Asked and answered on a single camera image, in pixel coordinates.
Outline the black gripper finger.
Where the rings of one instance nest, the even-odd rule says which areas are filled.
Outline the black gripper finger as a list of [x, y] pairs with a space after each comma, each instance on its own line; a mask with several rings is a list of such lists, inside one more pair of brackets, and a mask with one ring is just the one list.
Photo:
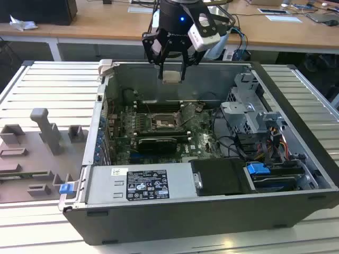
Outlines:
[[[144, 51], [146, 54], [146, 57], [148, 59], [148, 62], [150, 64], [157, 65], [159, 67], [158, 71], [158, 79], [163, 79], [163, 71], [164, 71], [164, 52], [162, 45], [160, 41], [158, 40], [160, 38], [160, 32], [156, 31], [154, 33], [152, 32], [144, 32], [142, 34], [142, 45], [144, 47]], [[153, 46], [158, 46], [159, 52], [155, 52], [153, 50]]]
[[196, 51], [194, 45], [191, 43], [182, 43], [181, 53], [182, 53], [181, 80], [184, 80], [187, 67], [199, 64], [201, 60], [201, 52]]

